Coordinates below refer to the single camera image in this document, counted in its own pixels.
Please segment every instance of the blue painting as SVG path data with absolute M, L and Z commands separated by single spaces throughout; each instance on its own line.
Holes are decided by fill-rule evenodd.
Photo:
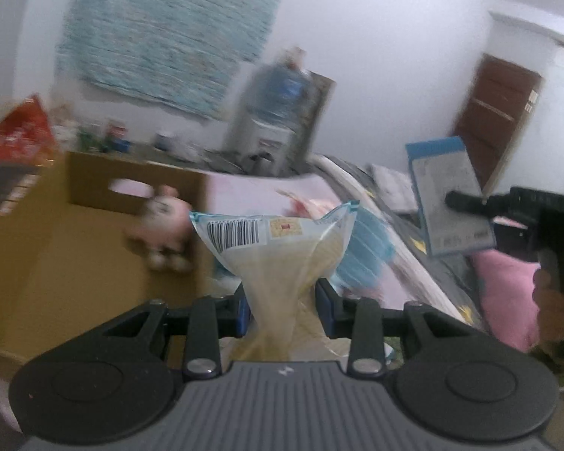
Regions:
M 74 0 L 59 68 L 124 95 L 217 117 L 280 0 Z

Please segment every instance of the label sticker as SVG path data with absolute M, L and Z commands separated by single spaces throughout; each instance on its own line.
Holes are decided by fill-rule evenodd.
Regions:
M 303 235 L 303 230 L 301 229 L 299 219 L 289 217 L 280 217 L 270 220 L 269 231 L 272 238 Z

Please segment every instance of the black circular pad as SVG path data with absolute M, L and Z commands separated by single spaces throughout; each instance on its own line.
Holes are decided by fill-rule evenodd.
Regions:
M 449 390 L 472 402 L 499 402 L 516 391 L 514 374 L 496 363 L 462 363 L 451 368 L 446 378 Z
M 471 443 L 529 435 L 549 421 L 558 400 L 546 367 L 487 336 L 424 345 L 397 372 L 395 391 L 425 428 Z
M 121 387 L 121 383 L 123 373 L 117 366 L 91 361 L 63 368 L 52 380 L 52 388 L 64 399 L 92 402 L 107 398 Z
M 59 346 L 26 364 L 12 380 L 21 430 L 63 444 L 100 444 L 134 434 L 169 407 L 167 366 L 133 339 Z

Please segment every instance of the metal screw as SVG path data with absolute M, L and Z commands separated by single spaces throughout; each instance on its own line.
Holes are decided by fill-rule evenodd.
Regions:
M 195 375 L 208 375 L 209 373 L 213 373 L 216 368 L 217 365 L 215 361 L 207 358 L 196 358 L 195 360 L 189 361 L 186 365 L 186 369 L 193 372 Z
M 353 361 L 353 369 L 364 375 L 375 375 L 382 370 L 382 363 L 371 358 L 360 358 Z

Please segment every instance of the plastic bag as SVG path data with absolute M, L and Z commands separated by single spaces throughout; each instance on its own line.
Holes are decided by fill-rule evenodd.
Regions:
M 27 98 L 0 121 L 0 161 L 48 166 L 57 151 L 39 96 Z
M 233 359 L 292 360 L 291 349 L 322 339 L 310 288 L 342 259 L 358 204 L 343 204 L 316 221 L 191 213 L 209 250 L 241 278 L 256 322 Z

